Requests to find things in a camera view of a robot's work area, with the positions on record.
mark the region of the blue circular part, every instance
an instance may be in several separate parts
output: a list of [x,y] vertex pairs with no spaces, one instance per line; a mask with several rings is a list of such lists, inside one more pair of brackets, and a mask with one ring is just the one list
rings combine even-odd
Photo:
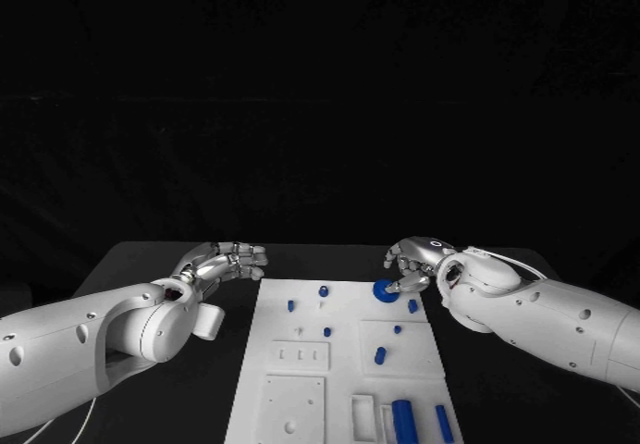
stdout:
[[382,365],[383,364],[383,357],[386,356],[386,348],[385,347],[379,347],[378,351],[376,351],[376,364]]
[[398,297],[401,296],[399,293],[388,293],[386,292],[386,287],[392,283],[393,282],[389,279],[380,279],[373,284],[373,295],[376,296],[378,300],[382,302],[395,302],[398,300]]

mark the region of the black backdrop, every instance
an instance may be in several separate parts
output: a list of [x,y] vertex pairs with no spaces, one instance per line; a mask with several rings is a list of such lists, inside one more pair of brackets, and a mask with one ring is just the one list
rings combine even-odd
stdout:
[[639,306],[631,3],[0,7],[0,269],[36,301],[120,241],[422,235]]

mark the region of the blue disk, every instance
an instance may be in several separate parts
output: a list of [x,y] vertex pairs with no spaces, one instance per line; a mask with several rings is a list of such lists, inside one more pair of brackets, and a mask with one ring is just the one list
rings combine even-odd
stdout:
[[380,279],[373,284],[373,295],[376,296],[378,300],[382,302],[395,302],[398,300],[398,297],[401,296],[399,293],[388,293],[386,292],[386,287],[392,283],[393,282],[389,279]]

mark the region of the table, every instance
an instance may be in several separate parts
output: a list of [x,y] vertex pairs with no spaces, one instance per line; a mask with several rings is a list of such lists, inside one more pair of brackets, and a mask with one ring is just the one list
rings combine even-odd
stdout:
[[[166,277],[199,242],[121,242],[73,297]],[[396,280],[382,268],[388,246],[261,244],[267,278]],[[558,278],[528,249],[480,247]],[[192,337],[171,361],[127,379],[97,400],[78,443],[223,443],[259,283],[222,284],[209,303],[226,316],[215,341]],[[441,306],[432,285],[421,293],[467,443],[640,441],[640,410],[617,388],[545,363],[493,334],[466,329]],[[35,440],[71,444],[91,402],[66,413]],[[23,444],[37,428],[0,439]]]

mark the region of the robotic hand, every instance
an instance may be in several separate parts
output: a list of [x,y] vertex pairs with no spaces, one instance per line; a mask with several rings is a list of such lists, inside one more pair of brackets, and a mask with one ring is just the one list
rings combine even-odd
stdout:
[[[458,253],[434,238],[412,237],[389,249],[404,278],[383,291],[422,291],[435,278],[442,306],[464,327],[496,335],[552,365],[640,390],[640,311],[556,280],[520,262],[470,247]],[[506,262],[529,270],[523,279]]]
[[216,338],[220,282],[259,280],[262,247],[203,243],[170,277],[50,303],[0,319],[0,437],[30,429],[169,361],[190,334]]

